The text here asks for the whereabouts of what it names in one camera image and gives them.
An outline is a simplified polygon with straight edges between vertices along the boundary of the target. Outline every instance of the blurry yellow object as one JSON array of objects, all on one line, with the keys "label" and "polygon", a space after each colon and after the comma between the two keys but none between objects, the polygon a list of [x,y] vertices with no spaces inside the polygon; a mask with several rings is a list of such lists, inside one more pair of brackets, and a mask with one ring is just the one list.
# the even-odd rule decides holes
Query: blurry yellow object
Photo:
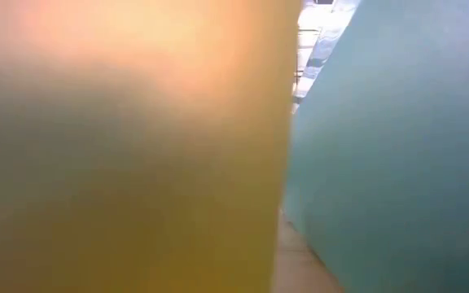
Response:
[{"label": "blurry yellow object", "polygon": [[0,0],[0,293],[268,292],[299,10]]}]

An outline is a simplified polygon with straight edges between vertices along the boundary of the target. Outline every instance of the floor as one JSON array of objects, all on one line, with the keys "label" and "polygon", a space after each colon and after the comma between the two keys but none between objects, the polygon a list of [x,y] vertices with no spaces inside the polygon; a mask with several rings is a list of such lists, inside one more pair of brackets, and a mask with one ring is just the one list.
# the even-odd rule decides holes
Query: floor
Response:
[{"label": "floor", "polygon": [[343,293],[336,278],[281,215],[273,293]]}]

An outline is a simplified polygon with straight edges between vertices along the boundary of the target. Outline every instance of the light blue panel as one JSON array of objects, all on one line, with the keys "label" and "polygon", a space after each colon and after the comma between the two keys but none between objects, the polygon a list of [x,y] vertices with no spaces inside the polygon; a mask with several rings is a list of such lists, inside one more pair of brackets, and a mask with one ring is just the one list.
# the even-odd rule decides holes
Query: light blue panel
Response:
[{"label": "light blue panel", "polygon": [[284,208],[346,292],[469,292],[469,1],[363,0],[306,98]]}]

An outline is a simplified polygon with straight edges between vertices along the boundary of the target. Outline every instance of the teal partition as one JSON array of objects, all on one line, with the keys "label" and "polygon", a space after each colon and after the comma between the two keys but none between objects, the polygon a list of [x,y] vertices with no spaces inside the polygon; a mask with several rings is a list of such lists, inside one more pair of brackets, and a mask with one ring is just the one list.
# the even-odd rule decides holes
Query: teal partition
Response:
[{"label": "teal partition", "polygon": [[469,293],[469,1],[363,0],[306,98],[284,208],[346,292]]}]

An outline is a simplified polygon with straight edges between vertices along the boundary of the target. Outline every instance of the tiled floor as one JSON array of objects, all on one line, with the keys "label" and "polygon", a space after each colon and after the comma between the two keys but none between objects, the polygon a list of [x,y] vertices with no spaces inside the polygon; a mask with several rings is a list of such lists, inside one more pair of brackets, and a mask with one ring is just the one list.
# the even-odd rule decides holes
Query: tiled floor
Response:
[{"label": "tiled floor", "polygon": [[278,228],[273,293],[343,293],[334,276],[308,249],[284,216]]}]

